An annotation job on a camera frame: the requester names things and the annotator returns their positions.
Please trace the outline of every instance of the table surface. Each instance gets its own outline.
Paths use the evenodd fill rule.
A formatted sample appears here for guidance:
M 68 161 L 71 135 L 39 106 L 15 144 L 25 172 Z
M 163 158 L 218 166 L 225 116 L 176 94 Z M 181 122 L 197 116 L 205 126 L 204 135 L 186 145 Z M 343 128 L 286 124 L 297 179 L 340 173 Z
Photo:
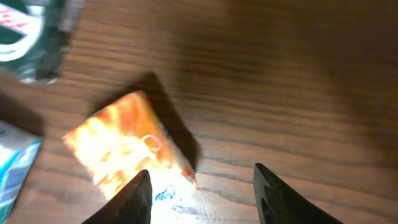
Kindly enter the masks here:
M 261 162 L 345 223 L 398 223 L 397 26 L 388 0 L 87 0 L 56 83 L 0 77 L 1 119 L 45 135 L 8 223 L 104 204 L 60 138 L 134 90 L 197 168 L 154 222 L 258 223 Z

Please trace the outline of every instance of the teal package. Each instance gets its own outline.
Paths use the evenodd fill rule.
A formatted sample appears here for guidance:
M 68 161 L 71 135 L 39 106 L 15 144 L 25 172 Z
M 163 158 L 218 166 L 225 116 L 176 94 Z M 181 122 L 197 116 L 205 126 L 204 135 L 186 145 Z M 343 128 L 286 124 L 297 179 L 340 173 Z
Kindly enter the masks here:
M 4 224 L 42 138 L 0 121 L 0 224 Z
M 0 0 L 0 72 L 52 83 L 83 0 Z

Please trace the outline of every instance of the orange snack package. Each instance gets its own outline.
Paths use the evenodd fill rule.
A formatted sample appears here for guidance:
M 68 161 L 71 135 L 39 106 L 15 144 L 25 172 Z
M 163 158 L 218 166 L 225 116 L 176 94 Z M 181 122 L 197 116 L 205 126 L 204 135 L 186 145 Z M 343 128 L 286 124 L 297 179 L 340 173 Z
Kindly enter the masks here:
M 105 107 L 63 140 L 107 199 L 143 169 L 149 171 L 154 201 L 177 198 L 196 186 L 191 165 L 166 136 L 142 91 Z

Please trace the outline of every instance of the green package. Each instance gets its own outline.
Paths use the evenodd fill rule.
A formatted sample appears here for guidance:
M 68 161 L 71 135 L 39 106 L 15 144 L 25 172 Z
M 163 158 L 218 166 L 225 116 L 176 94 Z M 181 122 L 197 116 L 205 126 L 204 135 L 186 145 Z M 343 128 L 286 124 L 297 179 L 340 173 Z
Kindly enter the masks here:
M 0 0 L 0 72 L 23 83 L 57 79 L 83 0 Z

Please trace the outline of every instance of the plastic wrapper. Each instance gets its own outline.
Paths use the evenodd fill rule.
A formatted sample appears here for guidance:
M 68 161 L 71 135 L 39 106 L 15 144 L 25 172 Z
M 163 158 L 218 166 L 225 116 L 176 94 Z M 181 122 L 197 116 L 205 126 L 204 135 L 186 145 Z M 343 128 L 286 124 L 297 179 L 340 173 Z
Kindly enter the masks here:
M 0 72 L 54 82 L 83 1 L 0 0 Z
M 167 136 L 145 94 L 128 94 L 64 137 L 94 184 L 111 199 L 139 171 L 147 169 L 154 204 L 192 192 L 195 174 Z
M 0 224 L 6 222 L 41 142 L 0 121 Z

